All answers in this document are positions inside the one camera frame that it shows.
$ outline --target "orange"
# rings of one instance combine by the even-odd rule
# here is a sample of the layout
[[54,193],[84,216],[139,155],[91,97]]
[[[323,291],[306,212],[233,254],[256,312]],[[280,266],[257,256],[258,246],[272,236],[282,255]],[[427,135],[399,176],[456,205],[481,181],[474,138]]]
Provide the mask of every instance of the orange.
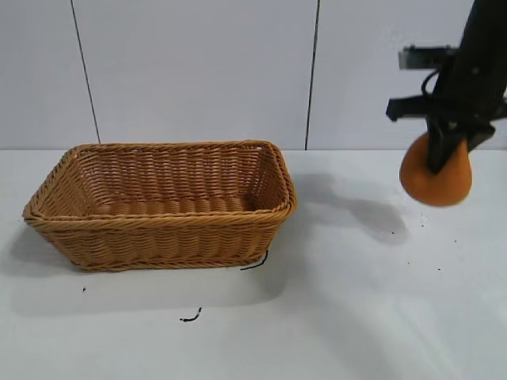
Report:
[[399,180],[405,191],[419,202],[445,207],[467,198],[472,186],[472,170],[467,141],[463,140],[444,168],[435,174],[429,170],[428,134],[417,139],[406,152]]

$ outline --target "black cable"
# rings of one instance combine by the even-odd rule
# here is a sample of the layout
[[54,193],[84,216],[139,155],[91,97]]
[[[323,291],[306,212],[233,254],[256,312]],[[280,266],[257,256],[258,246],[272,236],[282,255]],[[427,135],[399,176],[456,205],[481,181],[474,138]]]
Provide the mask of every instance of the black cable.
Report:
[[426,77],[426,79],[422,82],[422,84],[421,84],[421,92],[422,92],[422,94],[423,94],[425,97],[431,97],[431,96],[433,95],[432,93],[429,93],[429,92],[428,92],[428,90],[427,90],[427,88],[428,88],[428,83],[429,83],[429,81],[431,81],[431,80],[432,80],[432,78],[433,78],[435,75],[437,75],[438,73],[440,73],[440,72],[439,72],[439,70],[435,70],[435,71],[433,71],[433,72],[432,72],[430,75],[428,75],[428,76]]

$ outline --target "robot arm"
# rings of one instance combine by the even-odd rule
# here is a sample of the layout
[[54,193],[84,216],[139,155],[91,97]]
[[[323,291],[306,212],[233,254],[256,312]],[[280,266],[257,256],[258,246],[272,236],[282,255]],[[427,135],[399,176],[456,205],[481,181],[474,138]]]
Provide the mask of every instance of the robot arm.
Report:
[[[493,136],[494,120],[507,117],[507,1],[475,0],[458,48],[408,47],[402,69],[434,70],[422,95],[391,99],[387,116],[421,117],[428,129],[427,166],[438,174],[463,140],[468,151]],[[438,75],[432,93],[426,85]]]

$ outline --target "black wire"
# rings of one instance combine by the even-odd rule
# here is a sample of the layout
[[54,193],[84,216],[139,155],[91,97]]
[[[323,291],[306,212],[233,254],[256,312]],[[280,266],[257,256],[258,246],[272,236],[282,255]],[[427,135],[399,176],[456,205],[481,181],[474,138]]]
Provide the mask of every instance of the black wire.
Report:
[[239,270],[246,271],[248,269],[254,269],[254,268],[260,267],[261,265],[263,265],[266,262],[266,260],[268,260],[268,253],[269,253],[269,250],[266,251],[266,254],[264,255],[264,259],[262,259],[262,261],[259,264],[252,265],[251,267],[240,268]]
[[429,93],[429,92],[428,92],[428,90],[427,90],[427,88],[428,88],[428,83],[429,83],[429,81],[431,81],[431,80],[432,80],[432,78],[433,78],[435,75],[437,75],[438,73],[440,73],[440,72],[439,72],[439,70],[435,70],[435,71],[433,71],[433,72],[432,72],[430,75],[428,75],[428,76],[426,77],[426,79],[422,82],[422,84],[421,84],[421,92],[422,92],[422,94],[423,94],[425,97],[431,97],[431,96],[433,95],[432,93]]

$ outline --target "black mark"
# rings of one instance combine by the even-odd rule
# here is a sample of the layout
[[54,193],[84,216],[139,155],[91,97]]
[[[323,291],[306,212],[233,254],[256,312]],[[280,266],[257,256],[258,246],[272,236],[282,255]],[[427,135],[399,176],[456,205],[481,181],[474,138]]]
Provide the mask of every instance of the black mark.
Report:
[[264,255],[264,259],[262,259],[262,261],[259,264],[252,265],[251,267],[241,268],[239,270],[245,271],[247,269],[254,269],[254,268],[260,267],[261,265],[263,265],[266,262],[266,260],[268,260],[268,253],[269,253],[269,249],[266,251],[266,254]]
[[200,316],[200,312],[203,308],[200,307],[199,310],[197,311],[197,314],[194,318],[180,318],[180,321],[182,322],[194,322],[199,316]]

